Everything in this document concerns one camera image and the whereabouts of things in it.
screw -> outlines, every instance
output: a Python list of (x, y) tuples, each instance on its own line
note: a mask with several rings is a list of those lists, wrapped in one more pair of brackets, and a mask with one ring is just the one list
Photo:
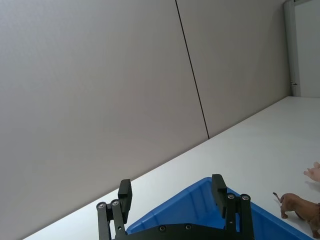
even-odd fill
[(228, 194), (228, 199), (234, 199), (235, 195), (233, 195), (232, 193)]
[(249, 200), (250, 198), (249, 198), (248, 195), (243, 195), (243, 196), (242, 196), (242, 199), (243, 199), (243, 200)]
[(164, 232), (165, 230), (166, 230), (166, 226), (162, 225), (162, 226), (159, 227), (159, 231), (160, 232)]

